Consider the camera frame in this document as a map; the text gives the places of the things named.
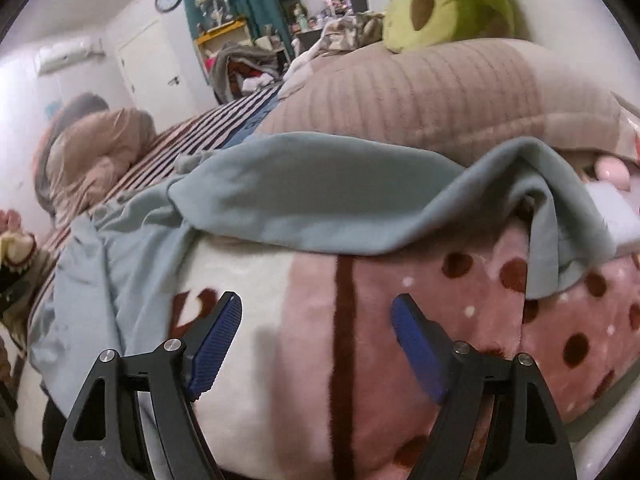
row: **brown dots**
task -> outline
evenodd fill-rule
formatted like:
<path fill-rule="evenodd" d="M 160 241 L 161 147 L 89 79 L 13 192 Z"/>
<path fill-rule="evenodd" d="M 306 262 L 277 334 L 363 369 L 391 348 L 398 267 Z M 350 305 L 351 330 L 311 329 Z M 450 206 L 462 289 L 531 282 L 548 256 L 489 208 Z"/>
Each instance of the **brown dots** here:
<path fill-rule="evenodd" d="M 584 277 L 584 285 L 587 287 L 589 294 L 594 298 L 601 298 L 607 291 L 607 280 L 604 276 L 596 272 L 590 272 Z"/>
<path fill-rule="evenodd" d="M 481 354 L 489 355 L 492 357 L 501 357 L 504 358 L 504 350 L 502 348 L 493 347 L 493 348 L 485 348 L 480 351 Z"/>
<path fill-rule="evenodd" d="M 522 323 L 531 323 L 538 317 L 539 310 L 538 300 L 525 300 L 524 310 L 522 311 Z"/>
<path fill-rule="evenodd" d="M 421 30 L 429 23 L 435 6 L 435 0 L 411 0 L 411 22 L 414 30 Z"/>
<path fill-rule="evenodd" d="M 579 365 L 589 353 L 589 340 L 583 333 L 572 335 L 564 344 L 562 358 L 569 368 Z"/>
<path fill-rule="evenodd" d="M 394 455 L 394 464 L 400 467 L 411 469 L 424 448 L 427 446 L 427 437 L 424 435 L 414 436 L 410 441 L 402 444 L 402 447 Z"/>
<path fill-rule="evenodd" d="M 613 370 L 608 371 L 607 375 L 605 375 L 603 380 L 600 381 L 600 384 L 598 384 L 596 391 L 593 393 L 593 400 L 598 400 L 602 396 L 602 394 L 609 389 L 615 376 L 616 373 Z"/>
<path fill-rule="evenodd" d="M 486 24 L 478 33 L 479 38 L 508 38 L 511 35 L 507 19 L 493 7 L 484 6 L 479 13 L 485 16 Z"/>
<path fill-rule="evenodd" d="M 527 263 L 522 258 L 514 258 L 500 269 L 500 282 L 504 288 L 521 292 L 527 289 Z"/>
<path fill-rule="evenodd" d="M 640 305 L 637 303 L 632 303 L 629 307 L 629 325 L 634 332 L 640 329 Z"/>
<path fill-rule="evenodd" d="M 474 259 L 469 254 L 450 253 L 444 258 L 442 263 L 442 273 L 447 278 L 460 278 L 471 270 Z"/>

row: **cloth pile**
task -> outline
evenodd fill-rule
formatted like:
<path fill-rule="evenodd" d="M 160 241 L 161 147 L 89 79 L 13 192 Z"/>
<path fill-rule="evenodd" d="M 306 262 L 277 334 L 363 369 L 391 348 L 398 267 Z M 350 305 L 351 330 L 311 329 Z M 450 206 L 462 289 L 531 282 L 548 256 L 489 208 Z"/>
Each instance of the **cloth pile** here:
<path fill-rule="evenodd" d="M 283 76 L 284 85 L 278 92 L 285 99 L 301 88 L 314 69 L 318 57 L 346 54 L 382 40 L 383 15 L 378 12 L 356 12 L 339 20 L 331 20 L 322 29 L 320 39 L 291 62 Z"/>
<path fill-rule="evenodd" d="M 219 101 L 226 104 L 242 97 L 242 83 L 238 76 L 246 79 L 262 74 L 278 77 L 275 52 L 229 42 L 216 55 L 209 79 Z"/>
<path fill-rule="evenodd" d="M 36 150 L 38 202 L 56 225 L 68 224 L 104 198 L 155 136 L 148 113 L 112 111 L 100 96 L 79 95 L 52 119 Z"/>

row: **pillow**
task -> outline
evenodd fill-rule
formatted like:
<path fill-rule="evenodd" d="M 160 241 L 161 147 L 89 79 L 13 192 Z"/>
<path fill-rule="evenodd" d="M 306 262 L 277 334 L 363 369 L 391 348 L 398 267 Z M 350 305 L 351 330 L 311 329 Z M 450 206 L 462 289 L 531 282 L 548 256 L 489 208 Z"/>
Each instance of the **pillow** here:
<path fill-rule="evenodd" d="M 156 135 L 153 119 L 135 108 L 88 115 L 58 137 L 47 162 L 56 224 L 91 208 L 141 156 Z"/>
<path fill-rule="evenodd" d="M 432 150 L 464 166 L 519 136 L 638 159 L 615 97 L 520 40 L 358 49 L 313 74 L 255 134 L 308 131 Z"/>
<path fill-rule="evenodd" d="M 40 139 L 32 163 L 34 189 L 41 208 L 52 217 L 56 215 L 56 211 L 49 196 L 49 181 L 47 180 L 46 169 L 47 159 L 53 143 L 56 142 L 56 139 L 66 128 L 76 121 L 87 115 L 108 109 L 109 105 L 100 96 L 90 93 L 80 94 L 58 111 Z"/>
<path fill-rule="evenodd" d="M 384 43 L 393 52 L 474 38 L 511 38 L 509 0 L 391 0 Z"/>

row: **blue gripper pad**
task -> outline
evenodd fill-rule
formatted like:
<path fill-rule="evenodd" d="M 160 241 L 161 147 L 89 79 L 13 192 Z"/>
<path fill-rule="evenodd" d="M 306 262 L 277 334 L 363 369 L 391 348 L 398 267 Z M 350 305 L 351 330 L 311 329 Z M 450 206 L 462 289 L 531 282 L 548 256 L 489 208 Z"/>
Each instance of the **blue gripper pad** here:
<path fill-rule="evenodd" d="M 233 292 L 226 292 L 213 312 L 194 323 L 185 335 L 185 341 L 194 336 L 201 341 L 198 348 L 189 348 L 188 344 L 184 355 L 183 377 L 190 402 L 198 400 L 201 394 L 213 386 L 241 319 L 240 297 Z"/>
<path fill-rule="evenodd" d="M 456 375 L 451 339 L 438 323 L 424 317 L 409 294 L 393 301 L 391 325 L 420 387 L 442 404 Z"/>

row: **pink blanket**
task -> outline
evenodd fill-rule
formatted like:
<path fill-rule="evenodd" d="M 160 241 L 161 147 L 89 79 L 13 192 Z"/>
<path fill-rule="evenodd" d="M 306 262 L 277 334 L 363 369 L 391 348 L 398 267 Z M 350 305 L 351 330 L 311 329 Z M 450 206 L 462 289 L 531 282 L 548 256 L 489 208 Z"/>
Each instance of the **pink blanket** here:
<path fill-rule="evenodd" d="M 256 134 L 359 137 L 463 166 L 520 136 L 638 160 L 636 132 L 611 92 L 527 41 L 459 41 L 402 54 L 375 43 L 315 63 Z"/>
<path fill-rule="evenodd" d="M 438 407 L 391 327 L 402 292 L 452 339 L 509 359 L 532 354 L 562 420 L 584 413 L 640 351 L 640 270 L 619 258 L 567 292 L 525 301 L 527 246 L 519 219 L 499 235 L 442 233 L 374 258 L 201 239 L 183 269 L 170 335 L 224 290 L 242 297 L 238 336 L 195 405 L 218 463 L 273 480 L 406 478 Z"/>

